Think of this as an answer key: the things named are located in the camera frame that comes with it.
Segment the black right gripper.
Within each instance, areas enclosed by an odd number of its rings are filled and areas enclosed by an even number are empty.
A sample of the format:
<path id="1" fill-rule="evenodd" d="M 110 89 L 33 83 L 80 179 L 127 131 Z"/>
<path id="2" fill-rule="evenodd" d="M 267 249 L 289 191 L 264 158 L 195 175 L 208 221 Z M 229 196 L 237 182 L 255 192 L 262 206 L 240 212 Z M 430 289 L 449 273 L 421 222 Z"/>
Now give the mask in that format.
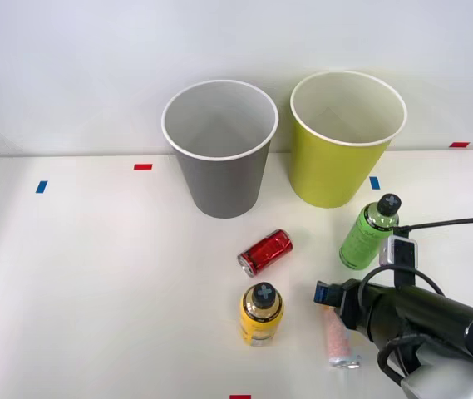
<path id="1" fill-rule="evenodd" d="M 349 330 L 358 331 L 371 342 L 391 340 L 391 311 L 384 297 L 390 287 L 369 283 L 358 302 L 361 280 L 349 279 L 340 284 L 317 281 L 313 301 L 316 304 L 338 309 L 338 316 Z"/>

